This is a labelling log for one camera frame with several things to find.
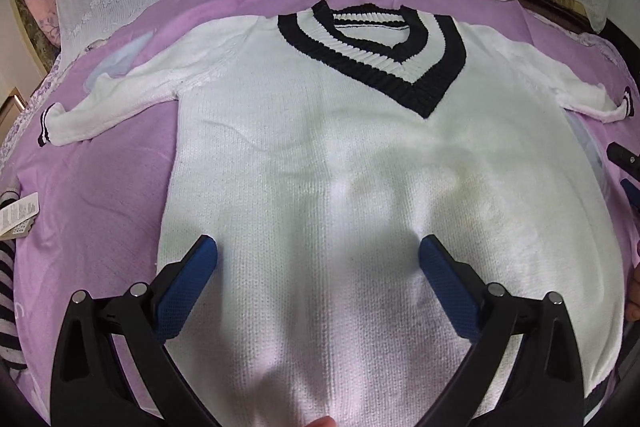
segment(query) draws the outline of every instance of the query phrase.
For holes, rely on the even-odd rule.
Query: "sweater's right sleeve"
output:
[[[93,138],[156,103],[177,100],[182,89],[215,78],[256,19],[243,16],[204,23],[126,76],[102,74],[91,94],[72,110],[55,103],[43,111],[40,146]]]

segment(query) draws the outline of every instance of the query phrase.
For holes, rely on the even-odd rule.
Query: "blue gripper pad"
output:
[[[458,336],[475,344],[480,338],[479,314],[476,300],[456,274],[455,263],[439,244],[425,237],[420,242],[418,259],[420,268],[440,301]]]
[[[626,178],[620,181],[620,185],[622,185],[625,191],[629,204],[640,212],[640,190],[638,190],[631,180]]]
[[[217,263],[216,242],[206,237],[156,306],[154,334],[161,344],[178,336]]]

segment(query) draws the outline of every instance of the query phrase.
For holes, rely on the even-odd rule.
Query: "knit sweater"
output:
[[[41,143],[178,100],[158,270],[202,234],[220,267],[167,348],[223,425],[414,425],[468,349],[418,267],[434,233],[514,295],[564,296],[585,392],[613,368],[620,250],[562,108],[632,113],[528,44],[380,9],[205,23],[101,76]],[[506,383],[518,339],[482,409]]]

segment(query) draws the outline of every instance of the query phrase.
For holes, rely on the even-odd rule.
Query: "v-neck collar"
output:
[[[407,27],[409,36],[395,46],[346,36],[336,26]],[[383,9],[365,4],[332,11],[325,1],[309,10],[281,15],[278,29],[298,51],[319,60],[403,107],[427,118],[458,77],[466,49],[449,16],[411,8]]]

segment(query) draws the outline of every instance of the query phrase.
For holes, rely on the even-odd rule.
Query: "sweater sleeve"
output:
[[[43,111],[38,143],[66,145],[93,138],[156,103],[177,100],[182,90],[215,79],[256,19],[204,23],[126,76],[100,75],[89,96],[72,110],[55,103]]]
[[[611,100],[602,84],[593,86],[578,78],[562,62],[553,60],[528,42],[514,42],[488,26],[472,26],[476,37],[491,42],[492,50],[504,56],[531,82],[548,88],[562,108],[610,123],[633,116],[631,90],[620,93],[620,105]]]

